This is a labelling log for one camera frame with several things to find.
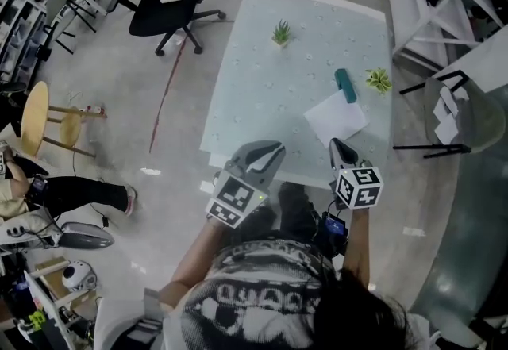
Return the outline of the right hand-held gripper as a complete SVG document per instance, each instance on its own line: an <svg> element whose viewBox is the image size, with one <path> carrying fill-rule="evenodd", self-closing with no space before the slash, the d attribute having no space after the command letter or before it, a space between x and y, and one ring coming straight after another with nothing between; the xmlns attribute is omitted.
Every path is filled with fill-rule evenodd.
<svg viewBox="0 0 508 350"><path fill-rule="evenodd" d="M368 160L357 167L356 150L335 137L329 142L329 158L335 178L330 184L332 192L347 208L358 210L378 204L384 182L377 167Z"/></svg>

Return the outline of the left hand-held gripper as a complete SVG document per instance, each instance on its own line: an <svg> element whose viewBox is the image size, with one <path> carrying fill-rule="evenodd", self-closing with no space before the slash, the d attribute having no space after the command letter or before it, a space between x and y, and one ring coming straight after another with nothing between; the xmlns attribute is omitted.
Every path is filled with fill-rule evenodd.
<svg viewBox="0 0 508 350"><path fill-rule="evenodd" d="M276 140L241 145L217 177L206 215L235 229L268 198L268 187L279 170L286 149Z"/></svg>

